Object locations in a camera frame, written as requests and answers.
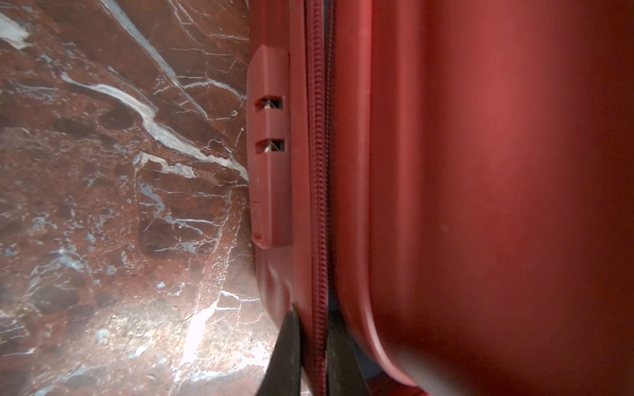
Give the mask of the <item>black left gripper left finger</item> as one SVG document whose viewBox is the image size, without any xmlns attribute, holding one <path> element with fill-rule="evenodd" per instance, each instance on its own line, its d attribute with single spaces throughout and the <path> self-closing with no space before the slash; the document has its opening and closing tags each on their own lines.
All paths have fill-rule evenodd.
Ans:
<svg viewBox="0 0 634 396">
<path fill-rule="evenodd" d="M 301 325 L 295 307 L 280 332 L 257 396 L 298 396 L 301 384 Z"/>
</svg>

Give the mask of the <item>red hard-shell suitcase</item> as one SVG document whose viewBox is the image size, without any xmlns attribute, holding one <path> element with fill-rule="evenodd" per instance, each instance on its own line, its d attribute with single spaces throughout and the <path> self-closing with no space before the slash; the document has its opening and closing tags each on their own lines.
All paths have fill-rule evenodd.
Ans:
<svg viewBox="0 0 634 396">
<path fill-rule="evenodd" d="M 328 395 L 633 392 L 633 4 L 253 1 L 260 298 Z"/>
</svg>

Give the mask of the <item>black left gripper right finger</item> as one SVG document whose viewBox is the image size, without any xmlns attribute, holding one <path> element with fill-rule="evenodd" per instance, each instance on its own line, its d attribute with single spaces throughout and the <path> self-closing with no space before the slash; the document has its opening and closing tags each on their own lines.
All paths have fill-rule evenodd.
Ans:
<svg viewBox="0 0 634 396">
<path fill-rule="evenodd" d="M 358 365 L 353 340 L 339 311 L 330 311 L 328 316 L 327 374 L 329 396 L 371 394 Z"/>
</svg>

